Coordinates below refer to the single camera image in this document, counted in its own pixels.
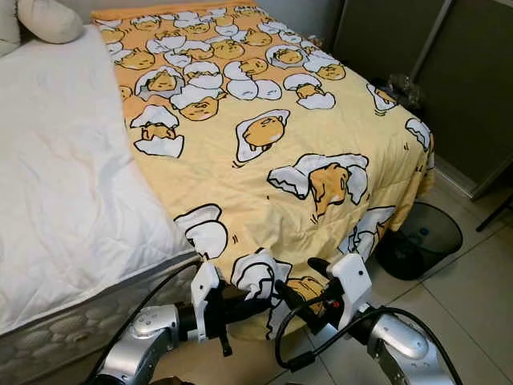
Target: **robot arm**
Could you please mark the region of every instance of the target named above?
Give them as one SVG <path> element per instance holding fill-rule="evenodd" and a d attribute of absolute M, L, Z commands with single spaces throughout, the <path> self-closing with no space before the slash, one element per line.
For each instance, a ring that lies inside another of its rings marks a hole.
<path fill-rule="evenodd" d="M 348 254 L 344 258 L 324 265 L 312 266 L 330 278 L 325 293 L 333 295 L 330 303 L 340 302 L 342 311 L 328 314 L 319 322 L 311 314 L 303 313 L 307 325 L 332 323 L 339 330 L 355 319 L 366 318 L 374 310 L 366 299 L 370 294 L 370 279 L 362 258 Z M 244 301 L 243 297 L 224 300 L 223 282 L 213 265 L 205 262 L 194 277 L 192 305 L 149 306 L 143 308 L 121 338 L 110 349 L 103 365 L 86 385 L 146 385 L 153 376 L 155 366 L 166 352 L 178 347 L 180 341 L 220 338 L 223 354 L 230 355 L 231 347 L 226 335 L 226 324 L 249 318 L 267 310 L 267 300 Z M 284 300 L 289 307 L 285 285 L 281 285 Z M 450 376 L 438 362 L 437 347 L 423 333 L 399 318 L 380 314 L 368 317 L 349 329 L 349 334 L 367 346 L 368 353 L 378 362 L 392 384 L 449 385 Z"/>

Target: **white mattress protector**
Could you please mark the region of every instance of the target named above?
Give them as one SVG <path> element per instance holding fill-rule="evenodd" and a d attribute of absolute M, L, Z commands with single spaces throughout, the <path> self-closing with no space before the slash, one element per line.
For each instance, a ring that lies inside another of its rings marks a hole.
<path fill-rule="evenodd" d="M 0 59 L 0 334 L 193 251 L 124 130 L 93 26 Z"/>

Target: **metal bar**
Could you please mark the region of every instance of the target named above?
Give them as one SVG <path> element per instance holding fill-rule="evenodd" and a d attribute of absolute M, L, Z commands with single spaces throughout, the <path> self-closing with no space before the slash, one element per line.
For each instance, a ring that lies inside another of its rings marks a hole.
<path fill-rule="evenodd" d="M 440 11 L 438 12 L 438 16 L 434 20 L 433 26 L 431 27 L 430 34 L 427 36 L 426 42 L 420 51 L 420 55 L 417 58 L 417 62 L 415 62 L 413 70 L 410 73 L 410 80 L 412 83 L 415 82 L 418 73 L 420 72 L 422 65 L 426 61 L 427 55 L 430 53 L 431 48 L 433 47 L 434 41 L 442 27 L 443 22 L 446 20 L 447 15 L 449 14 L 450 8 L 452 7 L 454 0 L 445 0 L 440 7 Z"/>

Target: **cabinet door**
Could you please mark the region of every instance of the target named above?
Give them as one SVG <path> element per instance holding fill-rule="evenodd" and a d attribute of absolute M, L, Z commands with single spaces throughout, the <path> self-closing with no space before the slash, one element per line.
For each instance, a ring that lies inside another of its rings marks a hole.
<path fill-rule="evenodd" d="M 455 2 L 418 82 L 435 151 L 483 183 L 513 153 L 513 8 Z"/>
<path fill-rule="evenodd" d="M 409 74 L 443 0 L 350 0 L 334 55 L 367 79 Z"/>

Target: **black trash bin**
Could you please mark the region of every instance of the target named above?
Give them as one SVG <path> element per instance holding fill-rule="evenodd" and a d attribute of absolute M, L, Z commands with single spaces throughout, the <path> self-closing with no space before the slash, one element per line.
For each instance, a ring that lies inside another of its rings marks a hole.
<path fill-rule="evenodd" d="M 375 253 L 388 274 L 411 280 L 458 251 L 462 243 L 462 231 L 451 217 L 433 205 L 416 202 L 401 228 L 389 231 Z"/>

